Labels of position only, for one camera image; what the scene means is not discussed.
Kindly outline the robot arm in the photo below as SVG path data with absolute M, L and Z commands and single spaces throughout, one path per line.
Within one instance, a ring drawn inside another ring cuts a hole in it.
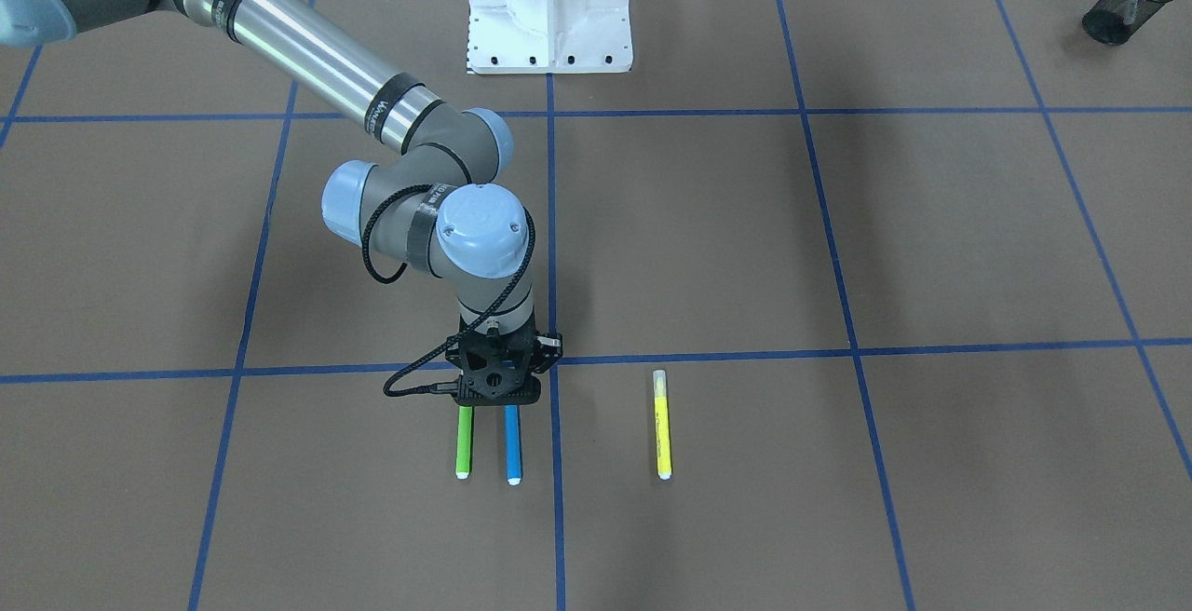
M 374 283 L 319 220 L 389 158 L 175 14 L 4 48 L 4 387 L 235 370 L 378 373 L 436 345 L 441 283 Z

